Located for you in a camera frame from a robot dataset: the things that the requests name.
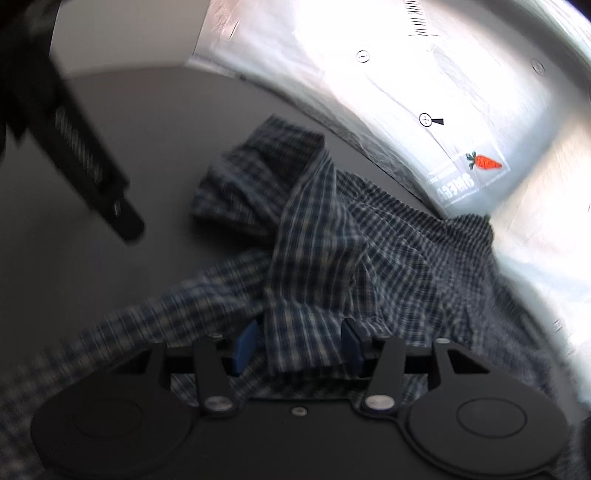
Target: black mechanical bracket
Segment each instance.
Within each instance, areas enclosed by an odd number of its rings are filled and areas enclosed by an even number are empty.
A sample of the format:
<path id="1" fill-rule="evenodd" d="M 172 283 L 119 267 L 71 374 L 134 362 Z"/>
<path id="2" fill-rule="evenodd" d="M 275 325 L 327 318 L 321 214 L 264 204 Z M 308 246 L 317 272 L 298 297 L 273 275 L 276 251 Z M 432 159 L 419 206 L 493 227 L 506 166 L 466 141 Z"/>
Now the black mechanical bracket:
<path id="1" fill-rule="evenodd" d="M 87 205 L 125 242 L 135 241 L 144 222 L 125 199 L 129 180 L 35 37 L 40 21 L 18 14 L 0 28 L 0 158 L 7 128 L 17 141 L 30 131 Z"/>
<path id="2" fill-rule="evenodd" d="M 568 427 L 543 394 L 460 345 L 367 338 L 351 320 L 342 346 L 368 379 L 349 399 L 238 403 L 256 321 L 193 346 L 145 345 L 46 401 L 31 423 L 45 480 L 552 480 Z M 194 374 L 198 407 L 170 392 Z M 428 392 L 402 405 L 403 375 Z"/>

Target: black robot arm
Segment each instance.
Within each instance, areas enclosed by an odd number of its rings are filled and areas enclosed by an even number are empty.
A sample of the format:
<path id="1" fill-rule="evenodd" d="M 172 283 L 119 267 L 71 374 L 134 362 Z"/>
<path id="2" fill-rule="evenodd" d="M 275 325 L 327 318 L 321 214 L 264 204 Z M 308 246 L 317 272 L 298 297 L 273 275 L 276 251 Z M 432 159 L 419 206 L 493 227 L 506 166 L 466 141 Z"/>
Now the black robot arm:
<path id="1" fill-rule="evenodd" d="M 30 131 L 87 205 L 125 242 L 137 240 L 144 222 L 125 199 L 129 180 L 93 132 L 37 35 L 43 12 L 27 12 L 0 27 L 0 155 L 7 129 L 17 141 Z"/>

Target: gray table surface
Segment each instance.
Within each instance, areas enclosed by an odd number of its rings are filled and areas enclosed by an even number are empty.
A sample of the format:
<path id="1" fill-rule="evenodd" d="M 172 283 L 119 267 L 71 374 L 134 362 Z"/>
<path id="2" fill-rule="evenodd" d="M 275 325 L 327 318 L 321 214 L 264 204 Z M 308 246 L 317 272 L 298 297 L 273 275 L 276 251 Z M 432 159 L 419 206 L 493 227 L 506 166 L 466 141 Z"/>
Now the gray table surface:
<path id="1" fill-rule="evenodd" d="M 343 141 L 243 81 L 161 68 L 71 85 L 131 179 L 128 198 L 147 230 L 137 245 L 124 245 L 34 141 L 9 142 L 0 165 L 0 371 L 247 247 L 246 238 L 196 225 L 189 207 L 210 162 L 271 114 L 325 133 L 337 166 L 426 210 Z"/>

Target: metal screw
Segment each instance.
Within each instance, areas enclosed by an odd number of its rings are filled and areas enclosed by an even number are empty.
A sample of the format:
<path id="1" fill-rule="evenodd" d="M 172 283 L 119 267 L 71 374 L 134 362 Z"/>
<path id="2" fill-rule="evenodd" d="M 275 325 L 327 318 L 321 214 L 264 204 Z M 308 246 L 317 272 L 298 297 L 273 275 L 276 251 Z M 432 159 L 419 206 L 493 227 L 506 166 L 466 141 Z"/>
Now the metal screw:
<path id="1" fill-rule="evenodd" d="M 372 410 L 389 410 L 396 402 L 387 395 L 370 395 L 365 399 L 365 404 Z"/>
<path id="2" fill-rule="evenodd" d="M 367 50 L 359 50 L 356 55 L 357 61 L 360 63 L 365 63 L 369 61 L 369 53 Z"/>
<path id="3" fill-rule="evenodd" d="M 215 395 L 205 399 L 205 408 L 211 411 L 228 411 L 234 406 L 234 402 L 228 397 Z"/>
<path id="4" fill-rule="evenodd" d="M 542 65 L 542 62 L 540 62 L 538 59 L 531 59 L 530 63 L 531 67 L 534 69 L 534 72 L 536 72 L 541 77 L 546 76 L 546 69 Z"/>
<path id="5" fill-rule="evenodd" d="M 291 414 L 296 417 L 305 417 L 308 415 L 308 409 L 306 407 L 293 407 L 291 409 Z"/>

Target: orange carrot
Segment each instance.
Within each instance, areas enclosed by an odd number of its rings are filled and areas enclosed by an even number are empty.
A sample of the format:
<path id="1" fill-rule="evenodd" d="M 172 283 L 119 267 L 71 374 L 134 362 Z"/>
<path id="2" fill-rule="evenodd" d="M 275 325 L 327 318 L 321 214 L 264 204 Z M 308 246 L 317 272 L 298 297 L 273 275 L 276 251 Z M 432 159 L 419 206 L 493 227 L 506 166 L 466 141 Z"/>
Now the orange carrot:
<path id="1" fill-rule="evenodd" d="M 476 155 L 476 152 L 467 153 L 466 158 L 470 162 L 470 170 L 474 168 L 474 165 L 482 170 L 492 170 L 493 168 L 501 168 L 503 166 L 492 158 L 485 157 L 484 155 Z"/>

